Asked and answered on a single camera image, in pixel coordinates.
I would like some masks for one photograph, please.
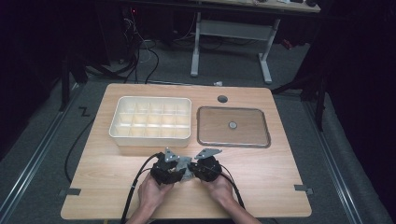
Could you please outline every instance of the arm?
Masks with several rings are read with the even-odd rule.
[[[163,203],[163,199],[174,185],[158,185],[155,179],[148,173],[140,185],[139,207],[134,211],[126,224],[145,224],[155,210]]]
[[[219,175],[219,177],[212,182],[205,182],[202,180],[201,182],[209,190],[210,197],[231,216],[236,224],[261,224],[257,218],[241,207],[233,198],[233,186],[226,178]]]

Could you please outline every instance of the white plastic bin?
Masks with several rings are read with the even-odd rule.
[[[186,147],[191,136],[191,100],[123,96],[109,134],[119,146]]]

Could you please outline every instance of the cable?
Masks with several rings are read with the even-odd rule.
[[[259,42],[258,40],[249,39],[245,43],[237,43],[235,41],[232,41],[231,39],[235,40],[235,38],[225,38],[223,41],[226,44],[232,44],[232,45],[237,45],[237,46],[252,45],[252,44]]]
[[[178,41],[178,40],[188,39],[188,38],[191,38],[191,37],[195,36],[195,35],[191,35],[191,36],[187,36],[187,35],[190,34],[190,32],[191,32],[191,30],[192,30],[192,27],[194,26],[194,22],[195,22],[196,16],[197,16],[197,14],[194,13],[194,17],[192,18],[192,22],[191,22],[191,26],[190,26],[189,31],[188,31],[183,37],[178,38],[178,39],[174,39],[174,40],[173,40],[174,42],[176,42],[176,41]]]
[[[134,20],[134,14],[132,14],[132,20],[133,20],[133,22],[134,22],[134,30],[135,30],[135,33],[136,33],[136,34],[140,37],[140,39],[143,41],[143,43],[144,43],[145,46],[146,46],[146,50],[148,51],[148,59],[145,60],[145,61],[143,61],[143,62],[141,62],[141,63],[148,62],[148,61],[151,59],[151,54],[149,53],[150,50],[149,50],[148,45],[147,45],[146,42],[145,42],[145,39],[140,35],[139,31],[137,30],[136,22],[135,22],[135,20]]]
[[[140,176],[141,174],[143,174],[144,171],[149,170],[149,169],[146,169],[146,170],[143,171],[143,169],[145,168],[145,166],[147,165],[147,163],[149,163],[149,161],[151,161],[151,159],[153,159],[154,157],[158,157],[159,155],[160,155],[160,153],[156,153],[156,154],[150,156],[150,157],[145,161],[145,163],[143,163],[142,167],[140,167],[139,172],[137,172],[137,175],[136,175],[136,177],[134,178],[134,183],[132,184],[131,189],[129,190],[128,198],[127,198],[126,203],[125,203],[125,207],[124,207],[124,211],[123,211],[123,213],[122,213],[122,218],[121,218],[120,224],[124,224],[124,223],[125,223],[126,214],[128,213],[129,205],[131,204],[132,196],[134,195],[134,189],[136,188],[137,180],[138,180],[139,176]]]
[[[200,46],[200,48],[201,49],[210,49],[210,50],[213,50],[213,49],[219,49],[221,46],[222,46],[222,44],[223,44],[223,38],[222,37],[220,37],[220,36],[211,36],[211,37],[208,37],[208,38],[206,38],[206,40],[210,40],[210,39],[219,39],[219,44],[217,45],[217,46],[215,46],[214,48],[206,48],[206,47],[204,47],[202,44],[200,44],[199,46]]]
[[[128,63],[128,65],[126,65],[125,67],[123,67],[123,68],[121,68],[121,69],[119,69],[119,70],[117,70],[117,71],[109,71],[110,73],[111,73],[111,76],[110,77],[113,77],[113,78],[116,78],[116,79],[125,79],[125,77],[122,77],[122,76],[120,76],[120,74],[121,73],[124,73],[124,72],[126,72],[126,71],[128,71],[129,69],[134,69],[134,67],[136,66],[136,64],[137,64],[137,61],[136,61],[136,59],[135,59],[135,56],[134,56],[134,53],[133,53],[133,55],[131,56],[131,59],[130,59],[130,61],[129,61],[129,63]],[[87,72],[87,73],[89,73],[89,74],[92,74],[92,75],[95,75],[95,76],[102,76],[102,75],[107,75],[107,76],[109,76],[109,74],[107,74],[107,73],[105,73],[105,72],[95,72],[95,71],[92,71],[90,68],[88,68],[88,67],[85,67],[85,72]]]
[[[68,171],[67,171],[67,163],[69,162],[69,158],[70,155],[72,154],[72,151],[74,149],[74,147],[76,146],[78,140],[81,138],[81,136],[85,133],[85,131],[88,129],[88,127],[90,127],[91,124],[93,124],[93,121],[95,120],[95,117],[93,117],[93,119],[87,124],[87,126],[85,126],[85,128],[82,130],[82,132],[78,135],[78,137],[76,138],[76,140],[74,141],[73,145],[70,147],[69,152],[67,153],[66,159],[64,161],[64,174],[66,175],[67,180],[69,181],[69,183],[72,183],[72,178],[70,177]]]
[[[137,84],[137,65],[138,65],[139,57],[140,57],[140,55],[139,55],[139,47],[140,47],[140,45],[139,45],[138,48],[137,48],[137,57],[134,56],[134,58],[135,58],[134,61],[136,62],[136,64],[135,64],[134,67],[131,69],[131,72],[128,73],[128,75],[127,75],[126,78],[124,79],[124,82],[123,82],[123,83],[127,83],[129,76],[134,72],[134,73],[135,73],[135,75],[134,75],[134,83]]]
[[[157,57],[157,63],[155,64],[155,67],[152,69],[152,71],[148,74],[148,76],[146,77],[146,81],[145,84],[148,84],[149,81],[149,77],[154,73],[154,71],[157,69],[158,67],[158,63],[160,62],[160,57],[158,57],[158,54],[156,52],[154,52],[152,49],[148,49],[148,51],[151,51],[156,57]]]
[[[178,45],[178,46],[181,46],[181,47],[189,47],[189,46],[192,46],[194,44],[194,40],[189,40],[192,37],[193,36],[190,36],[189,38],[184,38],[183,40],[174,41],[173,43]],[[188,44],[180,44],[179,42],[182,42],[182,41],[188,42]]]
[[[144,42],[153,42],[154,44],[152,46],[148,46],[148,49],[154,49],[155,47],[157,47],[157,41],[153,40],[153,39],[145,39]]]
[[[230,171],[225,166],[223,166],[223,165],[220,165],[220,166],[227,171],[228,175],[230,176],[231,180],[233,181],[233,176],[231,175]]]
[[[273,221],[275,222],[275,224],[279,224],[279,222],[277,222],[277,220],[276,220],[276,219],[274,219],[273,217],[272,217],[272,218],[270,218],[270,220],[273,220]]]
[[[210,167],[204,166],[204,165],[202,165],[202,164],[199,164],[199,165],[200,165],[201,167],[204,167],[204,168],[210,170],[211,172],[214,172],[214,173],[216,173],[216,174],[218,174],[218,175],[221,175],[221,176],[223,176],[224,178],[226,178],[226,179],[231,183],[231,185],[233,185],[233,190],[235,191],[236,198],[238,199],[239,205],[241,205],[241,207],[243,207],[243,208],[245,209],[245,205],[244,205],[244,202],[242,201],[241,194],[239,193],[239,189],[236,187],[235,183],[233,182],[233,179],[231,179],[230,177],[228,177],[227,175],[225,175],[225,174],[222,173],[222,172],[218,172],[218,171],[213,170],[213,169],[210,168]]]

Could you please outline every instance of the tray lid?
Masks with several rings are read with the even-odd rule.
[[[264,113],[256,108],[202,106],[198,109],[198,142],[204,146],[269,147]]]

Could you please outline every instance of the rectangular tray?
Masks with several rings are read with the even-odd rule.
[[[202,106],[198,109],[198,142],[203,146],[269,147],[264,113],[256,108]]]
[[[185,147],[191,136],[191,100],[123,96],[109,134],[119,146]]]

